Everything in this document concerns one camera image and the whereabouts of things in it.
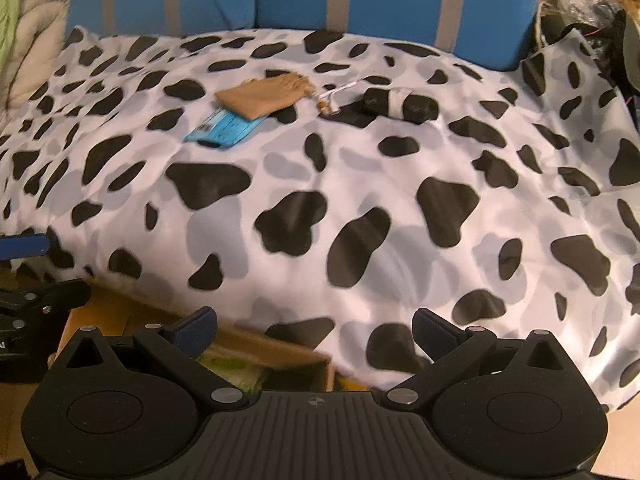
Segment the blue wet wipes pack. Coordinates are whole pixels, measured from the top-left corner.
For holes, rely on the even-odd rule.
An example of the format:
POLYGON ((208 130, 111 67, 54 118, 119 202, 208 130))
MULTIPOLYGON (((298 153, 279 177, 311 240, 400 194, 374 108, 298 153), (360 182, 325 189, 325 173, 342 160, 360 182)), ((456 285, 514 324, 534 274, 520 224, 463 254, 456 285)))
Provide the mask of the blue wet wipes pack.
POLYGON ((228 150, 247 138, 265 119, 266 116, 247 120, 219 107, 188 133, 183 141, 228 150))

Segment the black roll with white tape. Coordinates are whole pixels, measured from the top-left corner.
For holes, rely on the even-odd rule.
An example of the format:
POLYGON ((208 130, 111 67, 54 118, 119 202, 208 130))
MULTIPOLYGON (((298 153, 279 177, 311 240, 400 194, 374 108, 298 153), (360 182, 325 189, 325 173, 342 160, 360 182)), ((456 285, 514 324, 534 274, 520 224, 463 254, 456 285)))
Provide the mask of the black roll with white tape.
POLYGON ((362 107, 369 113, 422 125, 439 116, 439 104, 430 96, 409 89, 369 88, 362 97, 362 107))

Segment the tan drawstring pouch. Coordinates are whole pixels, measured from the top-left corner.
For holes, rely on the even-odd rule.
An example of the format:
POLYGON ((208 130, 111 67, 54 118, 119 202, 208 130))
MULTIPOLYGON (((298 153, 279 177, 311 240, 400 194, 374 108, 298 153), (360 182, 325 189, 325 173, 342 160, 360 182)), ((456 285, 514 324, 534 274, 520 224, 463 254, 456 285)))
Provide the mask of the tan drawstring pouch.
POLYGON ((233 88, 215 92, 216 101, 229 112, 255 120, 313 96, 316 86, 305 76, 285 73, 262 79, 247 79, 233 88))

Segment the green tissue pack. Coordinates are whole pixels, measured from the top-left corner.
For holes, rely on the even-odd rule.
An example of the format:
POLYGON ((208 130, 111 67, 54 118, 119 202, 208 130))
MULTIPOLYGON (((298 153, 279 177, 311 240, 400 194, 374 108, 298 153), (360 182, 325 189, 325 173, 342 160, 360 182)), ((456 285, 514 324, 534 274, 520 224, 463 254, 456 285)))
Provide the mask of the green tissue pack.
POLYGON ((196 360, 245 393, 259 391, 268 376, 265 367, 250 361, 238 352, 218 346, 210 346, 196 360))

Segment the cow print blanket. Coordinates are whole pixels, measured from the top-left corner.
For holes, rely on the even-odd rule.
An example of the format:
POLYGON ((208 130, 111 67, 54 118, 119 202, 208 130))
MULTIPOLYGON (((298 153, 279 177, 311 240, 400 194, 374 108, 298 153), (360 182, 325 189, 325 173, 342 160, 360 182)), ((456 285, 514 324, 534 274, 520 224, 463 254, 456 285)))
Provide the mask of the cow print blanket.
POLYGON ((639 136, 577 32, 500 73, 335 32, 75 29, 1 130, 1 229, 49 237, 18 272, 211 306, 364 384, 420 370, 429 308, 550 330, 610 410, 639 391, 639 136), (228 150, 183 141, 216 91, 285 73, 314 95, 228 150), (439 116, 369 113, 369 88, 439 116))

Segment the green blanket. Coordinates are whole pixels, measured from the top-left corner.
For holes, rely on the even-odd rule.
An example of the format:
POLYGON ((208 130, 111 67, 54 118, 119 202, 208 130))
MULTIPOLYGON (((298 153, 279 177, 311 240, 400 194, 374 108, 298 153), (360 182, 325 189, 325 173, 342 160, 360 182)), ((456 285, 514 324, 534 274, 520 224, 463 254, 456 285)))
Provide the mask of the green blanket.
POLYGON ((0 0, 0 64, 4 65, 13 46, 21 0, 0 0))

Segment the beige quilted blanket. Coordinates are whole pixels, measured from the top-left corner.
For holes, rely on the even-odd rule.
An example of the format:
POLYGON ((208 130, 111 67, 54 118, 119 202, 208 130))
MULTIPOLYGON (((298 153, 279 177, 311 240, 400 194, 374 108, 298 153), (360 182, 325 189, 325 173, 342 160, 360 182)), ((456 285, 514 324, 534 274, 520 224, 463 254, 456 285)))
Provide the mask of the beige quilted blanket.
POLYGON ((1 65, 1 114, 12 114, 48 79, 65 40, 70 0, 21 0, 10 53, 1 65))

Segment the right blue striped cushion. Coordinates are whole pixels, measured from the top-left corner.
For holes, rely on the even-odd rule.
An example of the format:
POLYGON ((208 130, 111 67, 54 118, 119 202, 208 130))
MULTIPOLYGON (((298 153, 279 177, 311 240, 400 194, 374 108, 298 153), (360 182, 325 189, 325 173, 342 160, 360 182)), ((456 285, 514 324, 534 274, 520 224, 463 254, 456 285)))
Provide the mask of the right blue striped cushion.
POLYGON ((526 51, 538 0, 257 0, 256 6, 260 27, 410 41, 510 70, 526 51))

